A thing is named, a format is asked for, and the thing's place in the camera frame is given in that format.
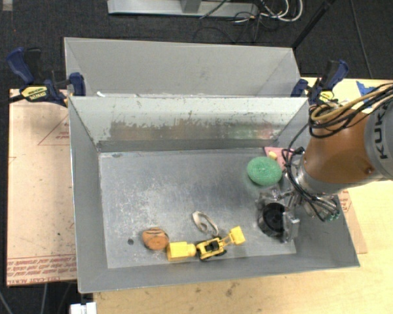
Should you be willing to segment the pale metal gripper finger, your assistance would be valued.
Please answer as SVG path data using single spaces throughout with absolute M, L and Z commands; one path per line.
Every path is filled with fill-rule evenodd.
M 284 197 L 277 190 L 262 191 L 259 193 L 259 197 L 256 200 L 258 205 L 268 205 L 270 203 L 278 203 Z
M 283 213 L 283 226 L 282 241 L 288 243 L 298 236 L 300 219 L 296 218 L 292 212 L 285 211 Z

